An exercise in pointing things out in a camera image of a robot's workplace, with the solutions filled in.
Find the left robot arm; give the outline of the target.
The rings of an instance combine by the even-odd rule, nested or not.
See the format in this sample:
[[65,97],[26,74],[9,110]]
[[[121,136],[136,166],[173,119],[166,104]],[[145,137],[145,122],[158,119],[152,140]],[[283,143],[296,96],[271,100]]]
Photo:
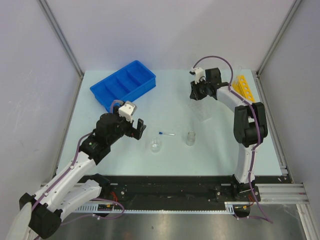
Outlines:
[[105,200],[110,196],[110,182],[100,174],[95,174],[82,188],[72,188],[110,153],[117,140],[123,136],[141,139],[146,125],[142,119],[138,119],[137,127],[133,122],[130,113],[104,113],[95,129],[79,139],[73,160],[62,172],[34,194],[24,193],[20,197],[20,209],[30,206],[25,222],[27,230],[33,230],[38,238],[47,239],[76,208],[95,198]]

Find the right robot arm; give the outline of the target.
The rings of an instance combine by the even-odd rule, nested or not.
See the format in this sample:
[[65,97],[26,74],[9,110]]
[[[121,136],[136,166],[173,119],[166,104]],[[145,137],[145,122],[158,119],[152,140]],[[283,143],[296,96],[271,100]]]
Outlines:
[[230,83],[222,82],[218,68],[193,67],[189,73],[194,76],[190,83],[190,99],[200,101],[212,97],[234,113],[233,135],[239,143],[239,151],[230,194],[235,200],[242,201],[254,189],[256,153],[268,135],[265,106],[245,98]]

